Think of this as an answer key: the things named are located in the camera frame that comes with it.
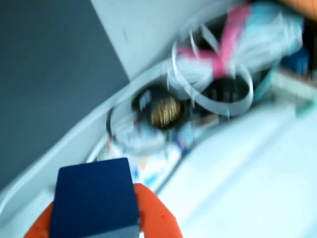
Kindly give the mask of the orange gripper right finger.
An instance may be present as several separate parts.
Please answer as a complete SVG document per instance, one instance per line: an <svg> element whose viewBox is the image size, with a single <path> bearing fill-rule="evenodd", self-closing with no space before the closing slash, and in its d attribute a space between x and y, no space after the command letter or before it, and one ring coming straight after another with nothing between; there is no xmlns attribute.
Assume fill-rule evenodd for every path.
<svg viewBox="0 0 317 238"><path fill-rule="evenodd" d="M134 184L145 238L183 238L176 218L146 186Z"/></svg>

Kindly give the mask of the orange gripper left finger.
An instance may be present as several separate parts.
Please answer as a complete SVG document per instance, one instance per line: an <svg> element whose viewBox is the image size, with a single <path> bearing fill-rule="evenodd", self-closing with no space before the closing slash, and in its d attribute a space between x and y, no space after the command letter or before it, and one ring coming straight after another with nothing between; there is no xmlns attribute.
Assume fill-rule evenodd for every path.
<svg viewBox="0 0 317 238"><path fill-rule="evenodd" d="M37 218L24 238L48 238L50 230L50 221L53 210L53 202L51 202L47 208Z"/></svg>

